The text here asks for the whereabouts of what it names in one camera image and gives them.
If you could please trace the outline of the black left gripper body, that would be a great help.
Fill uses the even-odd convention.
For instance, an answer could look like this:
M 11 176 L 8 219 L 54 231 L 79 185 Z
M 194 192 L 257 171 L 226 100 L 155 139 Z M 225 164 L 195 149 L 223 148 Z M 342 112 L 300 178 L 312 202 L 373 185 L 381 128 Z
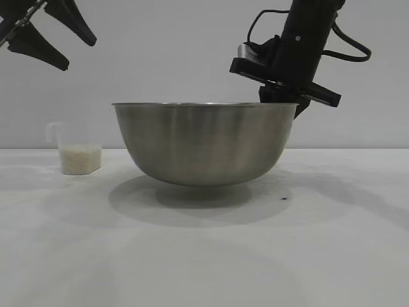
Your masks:
M 19 27 L 31 22 L 32 16 L 47 1 L 1 1 L 1 46 Z

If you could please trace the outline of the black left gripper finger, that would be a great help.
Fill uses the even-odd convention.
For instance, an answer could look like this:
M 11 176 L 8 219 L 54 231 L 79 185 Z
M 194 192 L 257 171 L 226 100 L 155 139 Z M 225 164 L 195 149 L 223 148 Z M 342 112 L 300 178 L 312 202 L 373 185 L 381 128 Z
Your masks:
M 39 59 L 62 71 L 68 70 L 69 60 L 52 46 L 31 22 L 17 28 L 6 41 L 11 52 Z
M 97 38 L 87 25 L 74 0 L 47 1 L 44 10 L 74 32 L 88 46 L 92 47 L 96 44 Z

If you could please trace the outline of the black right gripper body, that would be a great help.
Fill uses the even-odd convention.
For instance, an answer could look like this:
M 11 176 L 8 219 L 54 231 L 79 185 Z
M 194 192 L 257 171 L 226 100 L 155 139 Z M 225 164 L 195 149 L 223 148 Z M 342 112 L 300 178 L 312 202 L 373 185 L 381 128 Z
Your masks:
M 310 101 L 339 105 L 341 96 L 313 82 L 341 1 L 293 1 L 281 35 L 243 43 L 229 71 L 262 85 L 287 86 Z

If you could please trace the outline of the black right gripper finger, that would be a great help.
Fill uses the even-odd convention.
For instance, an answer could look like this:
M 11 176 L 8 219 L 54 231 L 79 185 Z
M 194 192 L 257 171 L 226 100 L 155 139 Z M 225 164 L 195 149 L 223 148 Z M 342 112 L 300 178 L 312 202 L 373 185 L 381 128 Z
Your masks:
M 298 93 L 287 86 L 277 84 L 265 84 L 259 87 L 259 101 L 269 103 L 296 103 Z
M 294 119 L 296 119 L 303 111 L 305 111 L 310 106 L 310 99 L 304 96 L 299 96 L 296 98 L 295 102 L 297 107 L 295 110 Z

